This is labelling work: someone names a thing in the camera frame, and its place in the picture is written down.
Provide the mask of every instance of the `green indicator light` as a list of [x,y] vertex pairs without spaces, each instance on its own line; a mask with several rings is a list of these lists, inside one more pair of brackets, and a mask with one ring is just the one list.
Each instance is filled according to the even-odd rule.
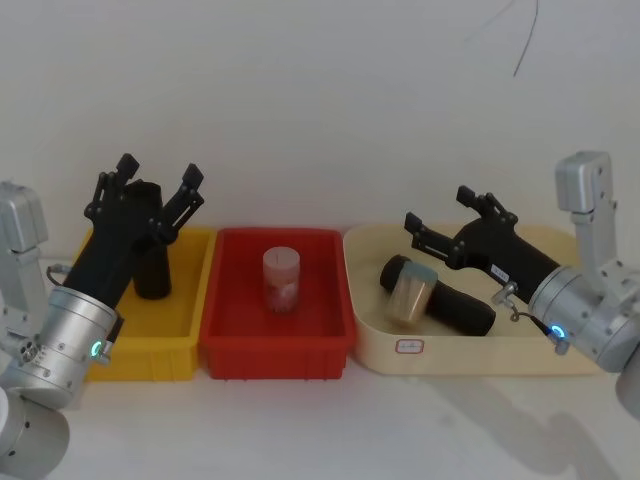
[[92,357],[97,357],[98,355],[100,355],[100,349],[102,348],[102,342],[101,341],[97,341],[96,343],[93,344],[93,347],[91,347],[91,356]]

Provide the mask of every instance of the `plastic bin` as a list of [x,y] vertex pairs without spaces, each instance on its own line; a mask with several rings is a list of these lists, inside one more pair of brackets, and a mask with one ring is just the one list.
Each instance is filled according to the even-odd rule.
[[162,300],[138,297],[129,285],[118,304],[125,318],[111,364],[92,365],[89,381],[184,381],[198,368],[198,333],[213,259],[216,233],[185,227],[169,246],[171,294]]
[[[298,306],[270,312],[262,255],[286,246],[300,254]],[[219,379],[337,379],[354,344],[341,235],[333,230],[221,230],[200,342]]]
[[[430,226],[453,236],[460,226]],[[520,227],[519,234],[562,265],[576,265],[575,239],[548,227]],[[496,307],[496,321],[486,337],[466,337],[425,318],[421,331],[400,332],[387,321],[389,295],[380,286],[382,267],[396,254],[427,265],[440,280],[491,305],[500,286],[483,272],[451,270],[444,262],[411,248],[411,235],[400,225],[365,225],[344,237],[345,261],[355,312],[356,358],[379,373],[399,375],[575,375],[600,368],[575,348],[558,356],[526,318],[512,322],[511,311]],[[514,298],[519,310],[526,305]]]

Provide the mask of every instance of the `yellow plastic tray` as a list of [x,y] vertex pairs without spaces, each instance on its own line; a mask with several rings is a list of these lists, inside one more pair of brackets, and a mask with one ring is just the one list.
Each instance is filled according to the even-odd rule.
[[[460,226],[432,226],[453,236]],[[521,227],[518,233],[561,265],[577,265],[575,239],[547,227]],[[601,370],[574,348],[566,356],[526,318],[509,320],[497,307],[496,322],[486,337],[465,337],[429,318],[419,332],[398,331],[385,318],[389,296],[379,284],[380,272],[395,254],[406,255],[438,272],[440,280],[490,304],[500,286],[483,272],[450,270],[444,262],[411,248],[411,235],[400,225],[366,225],[349,230],[344,254],[356,316],[356,358],[372,370],[398,375],[576,375]],[[520,310],[526,305],[516,299]]]
[[88,381],[185,381],[198,368],[198,335],[216,232],[186,227],[169,246],[171,294],[138,297],[129,285],[118,311],[125,319],[111,364],[92,365]]

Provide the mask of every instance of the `beige plastic tray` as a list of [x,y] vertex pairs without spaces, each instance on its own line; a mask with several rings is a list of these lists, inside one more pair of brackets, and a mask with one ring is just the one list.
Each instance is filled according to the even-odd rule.
[[[434,226],[453,236],[460,226]],[[572,236],[548,227],[521,227],[518,234],[562,265],[576,265]],[[486,337],[456,334],[425,316],[421,330],[399,331],[384,316],[389,295],[379,284],[384,264],[405,255],[438,272],[451,287],[490,304],[500,286],[483,272],[450,270],[443,262],[411,248],[411,236],[399,225],[367,225],[349,230],[344,253],[356,316],[356,358],[372,370],[405,375],[578,375],[600,369],[575,349],[558,356],[551,342],[527,319],[514,323],[497,307],[496,322]],[[526,306],[518,301],[518,307]]]

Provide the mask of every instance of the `white wall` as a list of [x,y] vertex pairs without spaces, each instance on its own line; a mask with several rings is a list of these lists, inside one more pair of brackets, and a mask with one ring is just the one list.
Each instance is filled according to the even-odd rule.
[[198,163],[199,224],[462,220],[467,183],[569,229],[554,165],[603,149],[640,263],[640,4],[540,0],[514,79],[534,0],[464,41],[505,3],[5,0],[1,176],[37,189],[44,250],[68,255],[123,152],[167,194]]

